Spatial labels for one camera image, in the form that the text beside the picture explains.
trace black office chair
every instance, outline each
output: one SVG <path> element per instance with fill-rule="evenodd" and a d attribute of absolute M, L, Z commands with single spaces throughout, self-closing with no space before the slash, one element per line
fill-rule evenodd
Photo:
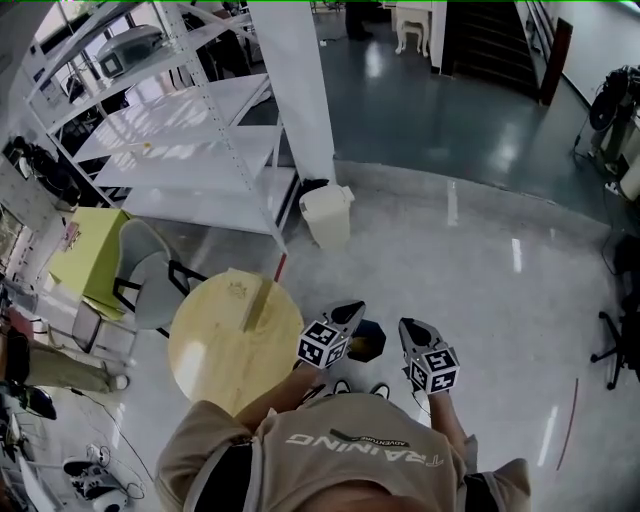
<path fill-rule="evenodd" d="M 607 323 L 609 331 L 615 341 L 615 346 L 612 349 L 609 349 L 600 355 L 591 355 L 592 363 L 597 363 L 598 361 L 612 356 L 613 354 L 616 355 L 616 368 L 613 374 L 613 380 L 607 384 L 607 389 L 615 389 L 618 384 L 620 368 L 623 368 L 624 366 L 628 366 L 629 369 L 635 370 L 638 380 L 640 380 L 640 358 L 638 353 L 638 343 L 640 341 L 640 313 L 627 313 L 625 316 L 620 317 L 620 331 L 618 331 L 613 320 L 611 320 L 611 317 L 604 311 L 600 311 L 600 313 L 598 313 L 598 318 L 601 318 Z"/>

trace equipment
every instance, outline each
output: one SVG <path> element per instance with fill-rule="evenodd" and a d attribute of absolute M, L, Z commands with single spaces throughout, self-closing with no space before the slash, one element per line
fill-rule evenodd
<path fill-rule="evenodd" d="M 421 389 L 430 395 L 456 385 L 460 371 L 458 357 L 435 327 L 413 318 L 401 318 L 398 330 L 407 363 L 404 372 L 414 393 Z"/>
<path fill-rule="evenodd" d="M 95 512 L 120 512 L 129 501 L 127 494 L 114 476 L 91 460 L 70 457 L 62 463 L 71 485 Z"/>
<path fill-rule="evenodd" d="M 604 81 L 602 91 L 596 96 L 589 110 L 589 123 L 596 131 L 591 138 L 590 156 L 601 149 L 609 129 L 611 135 L 603 157 L 606 168 L 617 173 L 627 125 L 640 103 L 640 68 L 622 66 L 611 71 Z"/>
<path fill-rule="evenodd" d="M 361 300 L 333 302 L 298 338 L 298 357 L 323 369 L 347 353 L 351 335 L 360 325 L 366 305 Z"/>
<path fill-rule="evenodd" d="M 134 27 L 109 39 L 96 54 L 107 78 L 121 75 L 155 52 L 163 41 L 162 31 L 150 25 Z"/>

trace tiled floor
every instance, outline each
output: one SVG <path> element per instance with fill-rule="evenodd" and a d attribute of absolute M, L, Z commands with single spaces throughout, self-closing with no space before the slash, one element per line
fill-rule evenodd
<path fill-rule="evenodd" d="M 381 324 L 388 340 L 380 358 L 341 362 L 330 378 L 346 376 L 358 390 L 385 381 L 397 405 L 428 421 L 401 373 L 397 322 L 401 316 L 429 322 L 459 355 L 462 373 L 452 396 L 465 429 L 478 436 L 481 470 L 527 458 L 536 511 L 636 510 L 640 385 L 624 371 L 618 389 L 606 391 L 611 361 L 589 363 L 592 352 L 611 343 L 598 311 L 615 312 L 614 282 L 596 243 L 606 226 L 463 180 L 383 166 L 338 170 L 356 196 L 351 241 L 342 252 L 324 253 L 292 216 L 281 283 L 306 318 L 330 301 L 364 300 L 366 317 Z M 228 266 L 275 271 L 279 254 L 269 237 L 154 224 L 205 274 Z M 113 332 L 109 343 L 118 337 Z M 153 473 L 189 404 L 169 370 L 166 339 L 139 333 L 131 357 L 129 389 L 95 398 Z M 573 429 L 557 471 L 576 380 Z M 89 443 L 111 446 L 121 481 L 140 478 L 146 485 L 135 509 L 157 511 L 144 469 L 104 411 L 68 391 L 54 399 L 59 419 L 44 426 L 50 446 L 40 460 L 59 462 Z"/>
<path fill-rule="evenodd" d="M 388 23 L 368 24 L 369 41 L 347 39 L 343 14 L 315 17 L 327 41 L 320 56 L 336 158 L 475 181 L 626 225 L 622 202 L 603 202 L 610 177 L 571 155 L 587 111 L 564 80 L 546 108 L 491 83 L 434 75 L 416 52 L 394 53 Z M 587 125 L 582 153 L 591 133 Z"/>

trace round wooden table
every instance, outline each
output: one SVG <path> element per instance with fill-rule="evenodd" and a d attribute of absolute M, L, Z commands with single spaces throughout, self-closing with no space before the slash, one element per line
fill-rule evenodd
<path fill-rule="evenodd" d="M 280 285 L 230 269 L 200 284 L 178 309 L 171 371 L 192 402 L 208 400 L 234 415 L 291 372 L 303 326 Z"/>

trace white stool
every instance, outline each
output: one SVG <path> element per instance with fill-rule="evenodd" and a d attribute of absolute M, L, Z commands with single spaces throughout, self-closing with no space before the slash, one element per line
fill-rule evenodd
<path fill-rule="evenodd" d="M 430 35 L 429 13 L 431 2 L 398 2 L 396 4 L 396 32 L 398 33 L 398 47 L 396 54 L 400 55 L 407 47 L 407 34 L 418 34 L 418 53 L 424 57 L 429 56 L 427 52 L 427 41 Z M 416 23 L 422 28 L 409 25 Z"/>

